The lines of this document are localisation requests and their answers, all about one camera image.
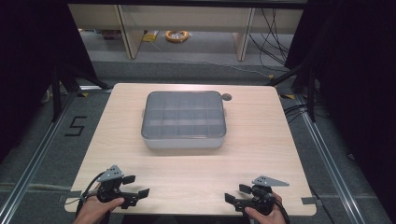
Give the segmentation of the black metal stand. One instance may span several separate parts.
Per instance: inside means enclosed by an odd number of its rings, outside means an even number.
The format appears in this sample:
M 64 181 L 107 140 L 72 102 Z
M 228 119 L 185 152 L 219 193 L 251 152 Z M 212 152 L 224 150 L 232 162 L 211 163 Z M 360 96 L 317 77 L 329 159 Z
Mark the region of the black metal stand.
M 275 79 L 271 79 L 268 86 L 276 86 L 277 84 L 287 80 L 290 77 L 295 76 L 295 80 L 291 86 L 291 90 L 294 93 L 302 93 L 306 91 L 307 93 L 307 113 L 308 117 L 311 118 L 313 122 L 316 121 L 314 113 L 314 98 L 315 98 L 315 75 L 314 70 L 310 65 L 301 63 L 295 68 L 289 70 L 285 74 Z
M 94 71 L 87 73 L 81 69 L 76 68 L 67 63 L 60 63 L 55 65 L 51 72 L 51 88 L 52 88 L 52 101 L 53 101 L 53 116 L 52 121 L 57 120 L 63 111 L 61 101 L 61 86 L 64 86 L 68 93 L 77 93 L 81 87 L 77 83 L 77 78 L 91 82 L 98 86 L 101 90 L 110 90 L 111 86 L 99 80 Z

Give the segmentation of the person's right hand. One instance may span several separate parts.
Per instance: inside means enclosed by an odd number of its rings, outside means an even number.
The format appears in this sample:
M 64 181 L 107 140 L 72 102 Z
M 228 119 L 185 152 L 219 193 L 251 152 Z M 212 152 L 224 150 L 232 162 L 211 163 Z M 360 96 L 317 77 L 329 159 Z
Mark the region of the person's right hand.
M 288 224 L 288 221 L 283 216 L 282 198 L 273 193 L 276 203 L 273 206 L 273 211 L 265 216 L 254 208 L 246 207 L 245 212 L 250 218 L 255 219 L 259 224 Z

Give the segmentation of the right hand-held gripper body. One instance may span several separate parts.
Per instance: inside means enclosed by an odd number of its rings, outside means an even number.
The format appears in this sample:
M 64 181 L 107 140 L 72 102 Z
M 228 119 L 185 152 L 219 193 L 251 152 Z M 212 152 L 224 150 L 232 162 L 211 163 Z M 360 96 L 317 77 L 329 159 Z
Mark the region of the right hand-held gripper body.
M 251 199 L 236 199 L 234 201 L 234 208 L 237 212 L 246 214 L 245 208 L 251 207 L 262 213 L 269 215 L 273 211 L 273 206 L 276 199 L 273 195 L 272 187 L 287 187 L 289 184 L 268 176 L 261 175 L 252 181 Z M 286 216 L 287 212 L 283 207 L 283 215 Z

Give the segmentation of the white shelf unit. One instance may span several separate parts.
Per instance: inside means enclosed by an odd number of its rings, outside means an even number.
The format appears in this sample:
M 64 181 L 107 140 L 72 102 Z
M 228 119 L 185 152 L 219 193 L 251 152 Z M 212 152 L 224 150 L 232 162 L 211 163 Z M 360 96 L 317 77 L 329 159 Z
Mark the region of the white shelf unit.
M 274 31 L 293 35 L 303 12 L 283 8 L 152 7 L 70 4 L 75 24 L 81 29 L 119 30 L 127 57 L 136 57 L 148 31 L 201 31 L 233 34 L 236 55 L 243 61 L 248 35 Z

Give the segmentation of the person's left hand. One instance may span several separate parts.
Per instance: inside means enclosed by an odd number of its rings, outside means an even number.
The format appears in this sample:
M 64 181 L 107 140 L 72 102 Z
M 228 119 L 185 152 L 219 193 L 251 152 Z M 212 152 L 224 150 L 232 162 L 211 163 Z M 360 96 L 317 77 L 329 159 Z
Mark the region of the person's left hand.
M 107 213 L 124 203 L 123 198 L 116 198 L 102 203 L 96 197 L 90 197 L 80 209 L 73 224 L 99 224 Z

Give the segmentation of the grey compartment box with lid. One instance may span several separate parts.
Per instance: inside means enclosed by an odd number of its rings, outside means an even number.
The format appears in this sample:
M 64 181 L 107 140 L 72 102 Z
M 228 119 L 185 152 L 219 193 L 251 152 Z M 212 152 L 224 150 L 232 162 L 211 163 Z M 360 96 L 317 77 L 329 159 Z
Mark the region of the grey compartment box with lid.
M 150 149 L 219 148 L 226 133 L 217 91 L 153 91 L 147 97 L 141 136 Z

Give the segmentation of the aluminium floor rail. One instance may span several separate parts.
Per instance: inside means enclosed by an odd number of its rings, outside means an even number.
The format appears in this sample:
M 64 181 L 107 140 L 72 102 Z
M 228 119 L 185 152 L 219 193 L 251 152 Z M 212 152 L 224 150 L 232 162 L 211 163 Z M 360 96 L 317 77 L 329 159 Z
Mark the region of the aluminium floor rail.
M 23 172 L 18 178 L 18 181 L 12 185 L 7 199 L 0 206 L 0 224 L 8 224 L 13 218 L 33 177 L 49 151 L 50 144 L 53 142 L 56 133 L 63 123 L 67 109 L 76 97 L 76 93 L 68 93 L 65 96 L 64 101 L 61 103 L 61 111 L 50 121 L 49 127 L 41 138 L 39 145 L 35 148 L 34 154 L 24 166 Z
M 352 195 L 345 179 L 338 169 L 335 160 L 333 159 L 332 154 L 318 129 L 317 124 L 311 119 L 307 112 L 303 113 L 303 119 L 351 223 L 366 224 L 366 220 L 362 215 L 357 201 Z

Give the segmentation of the black curtain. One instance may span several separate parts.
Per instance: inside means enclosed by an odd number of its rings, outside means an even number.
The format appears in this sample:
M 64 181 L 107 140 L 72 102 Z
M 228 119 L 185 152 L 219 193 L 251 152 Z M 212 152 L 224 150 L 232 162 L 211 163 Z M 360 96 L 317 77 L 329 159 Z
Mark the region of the black curtain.
M 396 0 L 307 0 L 286 66 L 306 58 L 338 131 L 396 224 Z
M 22 139 L 53 77 L 95 71 L 65 0 L 0 0 L 0 162 Z

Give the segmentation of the yellow packet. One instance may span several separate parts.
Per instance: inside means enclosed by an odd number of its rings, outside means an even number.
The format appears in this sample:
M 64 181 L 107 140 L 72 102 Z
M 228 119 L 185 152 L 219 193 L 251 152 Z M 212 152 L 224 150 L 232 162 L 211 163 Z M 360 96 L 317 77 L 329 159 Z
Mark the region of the yellow packet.
M 158 36 L 158 31 L 146 31 L 142 37 L 144 42 L 154 42 Z

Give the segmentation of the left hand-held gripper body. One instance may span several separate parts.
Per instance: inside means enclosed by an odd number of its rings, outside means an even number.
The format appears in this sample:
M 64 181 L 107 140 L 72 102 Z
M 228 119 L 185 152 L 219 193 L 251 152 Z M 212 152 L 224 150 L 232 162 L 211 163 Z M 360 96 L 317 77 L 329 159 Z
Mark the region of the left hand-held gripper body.
M 97 193 L 98 200 L 102 203 L 107 203 L 116 198 L 123 198 L 124 203 L 120 206 L 122 209 L 136 206 L 139 200 L 138 193 L 122 192 L 120 190 L 124 177 L 124 172 L 116 164 L 106 169 L 97 179 L 100 183 Z

